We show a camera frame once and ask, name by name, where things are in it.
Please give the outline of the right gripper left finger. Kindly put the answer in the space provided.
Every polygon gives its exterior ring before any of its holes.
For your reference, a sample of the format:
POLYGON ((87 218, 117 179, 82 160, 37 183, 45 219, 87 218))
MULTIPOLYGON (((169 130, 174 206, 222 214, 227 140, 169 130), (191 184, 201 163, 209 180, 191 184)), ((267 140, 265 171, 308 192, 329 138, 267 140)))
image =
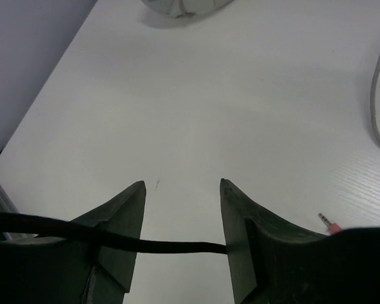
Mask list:
MULTIPOLYGON (((145 199, 139 181, 74 222, 138 239, 145 199)), ((136 256, 57 237, 0 241, 0 303, 122 303, 136 256)))

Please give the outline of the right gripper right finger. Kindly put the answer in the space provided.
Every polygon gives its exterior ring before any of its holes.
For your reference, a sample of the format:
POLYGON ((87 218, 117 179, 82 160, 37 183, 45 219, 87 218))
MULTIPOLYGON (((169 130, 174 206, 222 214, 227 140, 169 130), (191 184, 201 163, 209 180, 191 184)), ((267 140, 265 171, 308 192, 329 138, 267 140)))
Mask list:
POLYGON ((380 227, 319 234, 227 179, 220 206, 236 303, 380 303, 380 227))

